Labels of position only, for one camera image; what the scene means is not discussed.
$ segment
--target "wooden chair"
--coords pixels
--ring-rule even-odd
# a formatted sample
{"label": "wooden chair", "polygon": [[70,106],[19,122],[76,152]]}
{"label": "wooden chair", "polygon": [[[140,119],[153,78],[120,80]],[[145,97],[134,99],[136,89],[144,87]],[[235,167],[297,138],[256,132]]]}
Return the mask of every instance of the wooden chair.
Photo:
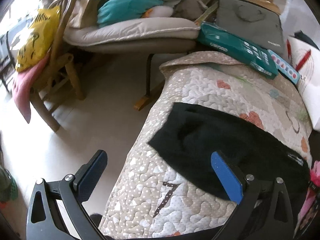
{"label": "wooden chair", "polygon": [[[63,100],[55,103],[49,109],[47,109],[44,102],[48,101],[52,95],[68,81],[70,81],[73,89],[75,90],[76,97],[79,100],[83,100],[85,98],[82,93],[79,77],[73,63],[73,55],[71,53],[61,52],[63,33],[75,6],[75,2],[76,0],[55,0],[50,5],[49,8],[60,5],[60,24],[50,49],[50,58],[48,64],[44,68],[41,75],[34,82],[30,90],[30,102],[41,118],[55,132],[58,131],[60,124],[52,116],[52,113],[58,108],[59,105],[61,105]],[[44,89],[47,93],[41,98],[39,92]]]}

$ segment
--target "pink cloth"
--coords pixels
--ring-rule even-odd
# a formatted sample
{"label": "pink cloth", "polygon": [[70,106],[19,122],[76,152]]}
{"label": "pink cloth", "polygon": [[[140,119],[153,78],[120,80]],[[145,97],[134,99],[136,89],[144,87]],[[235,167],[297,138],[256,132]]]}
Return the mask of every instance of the pink cloth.
{"label": "pink cloth", "polygon": [[[313,168],[310,171],[310,180],[320,187],[320,162],[315,161],[315,164],[313,165]],[[303,217],[307,214],[309,209],[311,208],[314,200],[316,199],[316,193],[309,188],[306,196],[306,200],[303,203],[303,206],[298,214],[298,226],[301,223],[301,220]]]}
{"label": "pink cloth", "polygon": [[44,58],[33,67],[28,68],[23,72],[16,72],[13,78],[12,97],[27,123],[30,123],[31,119],[30,89],[46,66],[49,55],[50,53],[48,52]]}

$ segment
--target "black cloth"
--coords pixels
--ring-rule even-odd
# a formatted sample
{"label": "black cloth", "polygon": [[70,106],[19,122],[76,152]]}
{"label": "black cloth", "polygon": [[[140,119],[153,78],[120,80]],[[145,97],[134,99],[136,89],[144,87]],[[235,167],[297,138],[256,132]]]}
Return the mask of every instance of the black cloth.
{"label": "black cloth", "polygon": [[281,177],[294,219],[304,202],[310,179],[307,163],[268,132],[231,114],[175,103],[149,144],[183,177],[220,198],[229,199],[211,167],[211,154],[217,150],[244,174],[266,181]]}
{"label": "black cloth", "polygon": [[308,35],[305,35],[302,31],[298,31],[294,33],[294,37],[300,41],[304,41],[305,43],[308,43],[312,47],[315,47],[316,49],[319,50],[318,46],[313,42],[313,40]]}

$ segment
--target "teal fabric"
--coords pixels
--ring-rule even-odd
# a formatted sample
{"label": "teal fabric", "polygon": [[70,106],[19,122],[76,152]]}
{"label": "teal fabric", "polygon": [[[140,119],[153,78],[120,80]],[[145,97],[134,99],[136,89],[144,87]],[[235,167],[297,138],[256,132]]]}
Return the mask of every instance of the teal fabric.
{"label": "teal fabric", "polygon": [[109,0],[98,10],[99,27],[138,19],[150,8],[163,3],[162,0]]}

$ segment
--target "gray tablet case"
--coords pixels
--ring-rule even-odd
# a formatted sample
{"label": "gray tablet case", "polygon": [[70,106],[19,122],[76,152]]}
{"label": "gray tablet case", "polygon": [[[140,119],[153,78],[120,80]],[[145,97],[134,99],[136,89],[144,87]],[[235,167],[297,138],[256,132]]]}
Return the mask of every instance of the gray tablet case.
{"label": "gray tablet case", "polygon": [[262,6],[245,0],[219,0],[216,24],[280,56],[285,52],[279,16]]}

